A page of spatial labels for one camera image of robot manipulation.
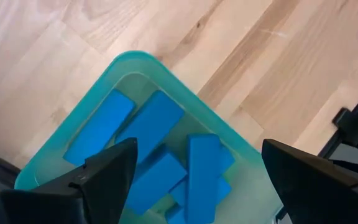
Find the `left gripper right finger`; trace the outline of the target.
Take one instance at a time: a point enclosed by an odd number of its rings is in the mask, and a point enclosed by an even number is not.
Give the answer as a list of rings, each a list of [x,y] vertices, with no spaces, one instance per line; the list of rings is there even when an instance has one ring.
[[[262,159],[293,224],[358,224],[358,164],[264,139]]]

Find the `teal plastic bin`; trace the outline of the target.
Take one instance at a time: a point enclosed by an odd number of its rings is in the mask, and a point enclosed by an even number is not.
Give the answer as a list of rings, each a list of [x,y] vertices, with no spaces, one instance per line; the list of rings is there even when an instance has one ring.
[[[224,173],[231,186],[217,206],[214,224],[272,224],[282,203],[269,179],[260,153],[152,55],[128,51],[117,56],[86,95],[19,173],[15,188],[33,189],[73,169],[63,154],[86,120],[112,89],[137,106],[155,91],[165,92],[185,114],[163,139],[179,158],[186,159],[189,134],[214,133],[235,161]]]

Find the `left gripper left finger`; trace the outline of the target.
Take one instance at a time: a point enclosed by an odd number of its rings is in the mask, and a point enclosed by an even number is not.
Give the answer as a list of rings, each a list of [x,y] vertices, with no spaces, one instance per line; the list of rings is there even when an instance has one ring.
[[[127,138],[32,190],[0,190],[0,224],[118,224],[136,163]]]

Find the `blue wooden block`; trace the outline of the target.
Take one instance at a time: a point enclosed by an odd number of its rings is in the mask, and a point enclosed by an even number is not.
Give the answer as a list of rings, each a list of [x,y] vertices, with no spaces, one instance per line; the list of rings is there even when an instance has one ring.
[[[142,215],[187,175],[174,153],[163,144],[137,164],[126,206]]]
[[[112,90],[69,145],[64,160],[80,166],[85,159],[102,151],[134,108],[130,98]]]
[[[187,202],[188,224],[214,222],[219,174],[220,140],[215,134],[192,134],[187,147]]]
[[[137,139],[137,163],[142,163],[184,115],[184,110],[164,92],[157,90],[142,105],[116,142]]]
[[[235,162],[235,159],[233,158],[232,154],[230,153],[230,150],[227,149],[225,146],[222,146],[221,148],[221,154],[220,154],[220,168],[219,168],[219,177],[218,177],[218,196],[217,196],[217,203],[221,203],[224,198],[230,193],[231,186],[229,183],[225,180],[223,177],[223,174],[225,171],[230,168],[233,163]]]

